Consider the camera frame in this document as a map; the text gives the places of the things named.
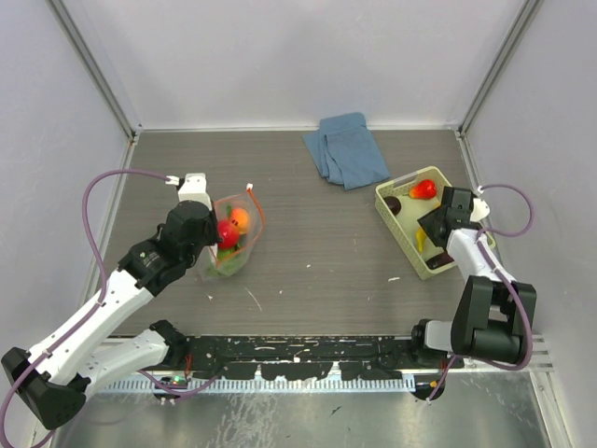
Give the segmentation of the clear zip bag orange zipper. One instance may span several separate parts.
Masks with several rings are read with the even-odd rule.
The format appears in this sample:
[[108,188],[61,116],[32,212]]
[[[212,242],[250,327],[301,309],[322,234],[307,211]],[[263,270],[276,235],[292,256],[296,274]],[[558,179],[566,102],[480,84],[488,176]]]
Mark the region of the clear zip bag orange zipper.
[[238,273],[250,259],[266,224],[252,183],[242,193],[215,201],[214,210],[219,242],[204,248],[200,254],[198,271],[203,281]]

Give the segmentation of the pale green plastic basket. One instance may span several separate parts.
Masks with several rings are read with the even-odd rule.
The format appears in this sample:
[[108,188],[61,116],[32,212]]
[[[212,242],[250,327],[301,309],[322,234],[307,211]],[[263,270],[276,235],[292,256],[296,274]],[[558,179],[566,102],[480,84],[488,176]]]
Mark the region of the pale green plastic basket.
[[[424,179],[431,179],[435,182],[437,196],[431,200],[411,199],[409,197],[410,189]],[[475,243],[476,235],[472,231],[461,231],[456,242],[451,245],[451,248],[456,251],[458,259],[437,270],[429,270],[425,262],[442,253],[443,250],[440,247],[435,246],[428,239],[425,251],[422,254],[418,253],[415,241],[415,233],[421,228],[418,219],[439,207],[442,191],[450,184],[449,180],[437,167],[428,166],[414,173],[380,184],[375,189],[375,207],[420,279],[427,280],[456,267],[463,278],[476,275],[487,276],[495,280],[497,276],[488,264],[490,260],[497,261],[492,252],[495,241],[489,234],[481,237],[482,246],[487,253],[483,255],[479,252],[479,248]],[[401,201],[402,209],[397,216],[394,216],[384,203],[383,197],[385,196],[396,196]]]

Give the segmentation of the red apple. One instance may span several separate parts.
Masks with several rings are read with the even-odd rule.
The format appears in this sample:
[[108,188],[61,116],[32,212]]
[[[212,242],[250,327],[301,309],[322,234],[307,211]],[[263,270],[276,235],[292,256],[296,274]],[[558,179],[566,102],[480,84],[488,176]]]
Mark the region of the red apple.
[[240,240],[240,234],[237,231],[237,229],[231,224],[230,220],[219,220],[217,223],[217,232],[219,238],[219,250],[233,249]]

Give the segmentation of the dark brown food item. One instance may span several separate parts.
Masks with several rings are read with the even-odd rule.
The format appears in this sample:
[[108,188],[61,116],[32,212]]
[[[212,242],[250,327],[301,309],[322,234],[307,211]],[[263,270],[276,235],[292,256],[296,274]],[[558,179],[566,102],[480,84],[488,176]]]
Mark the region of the dark brown food item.
[[425,262],[429,270],[437,270],[451,263],[453,263],[453,258],[447,252],[437,254]]

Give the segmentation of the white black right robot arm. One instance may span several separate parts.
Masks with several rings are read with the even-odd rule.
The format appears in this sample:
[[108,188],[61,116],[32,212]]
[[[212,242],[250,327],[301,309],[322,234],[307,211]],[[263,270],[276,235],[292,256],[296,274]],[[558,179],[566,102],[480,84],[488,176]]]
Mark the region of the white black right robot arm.
[[465,280],[451,321],[423,319],[413,327],[409,354],[419,367],[431,367],[442,353],[511,371],[530,361],[536,290],[508,273],[490,249],[488,235],[497,231],[481,226],[489,215],[484,190],[446,187],[439,206],[418,219]]

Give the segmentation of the green leafy vegetable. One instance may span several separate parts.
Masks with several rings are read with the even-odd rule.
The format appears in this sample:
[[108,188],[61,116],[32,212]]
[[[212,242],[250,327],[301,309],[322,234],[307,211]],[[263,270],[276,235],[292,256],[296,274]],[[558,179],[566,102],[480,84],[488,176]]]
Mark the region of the green leafy vegetable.
[[[216,224],[219,220],[229,220],[230,212],[235,207],[241,207],[247,210],[246,207],[240,206],[238,201],[233,201],[231,198],[217,201],[215,203]],[[230,277],[238,272],[243,264],[242,250],[246,243],[247,234],[240,234],[238,244],[229,250],[219,250],[218,243],[209,246],[205,250],[203,259],[203,267],[201,273],[206,280],[213,280],[216,278]]]

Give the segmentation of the orange peach fruit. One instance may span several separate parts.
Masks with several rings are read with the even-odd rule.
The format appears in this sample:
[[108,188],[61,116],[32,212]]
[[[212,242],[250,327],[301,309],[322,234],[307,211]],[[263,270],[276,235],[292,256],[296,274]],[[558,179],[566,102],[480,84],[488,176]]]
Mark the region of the orange peach fruit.
[[246,209],[241,207],[231,210],[229,220],[239,234],[247,234],[251,227],[251,216]]

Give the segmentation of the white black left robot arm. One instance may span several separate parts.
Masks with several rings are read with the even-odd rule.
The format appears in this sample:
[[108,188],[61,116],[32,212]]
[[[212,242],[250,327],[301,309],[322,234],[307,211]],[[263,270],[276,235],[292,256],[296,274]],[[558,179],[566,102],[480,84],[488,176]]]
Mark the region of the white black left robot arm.
[[166,320],[99,355],[96,348],[127,317],[156,298],[218,241],[212,206],[183,201],[157,233],[134,246],[107,284],[46,340],[25,350],[10,348],[1,359],[10,383],[48,430],[69,422],[86,401],[130,372],[161,365],[175,370],[186,361],[187,337]]

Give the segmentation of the yellow banana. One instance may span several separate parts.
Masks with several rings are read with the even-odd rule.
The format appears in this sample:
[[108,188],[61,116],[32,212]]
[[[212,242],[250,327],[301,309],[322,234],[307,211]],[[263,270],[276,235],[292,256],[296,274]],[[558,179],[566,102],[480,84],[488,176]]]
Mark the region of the yellow banana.
[[415,233],[416,247],[419,254],[425,251],[427,245],[428,236],[423,228],[419,228]]

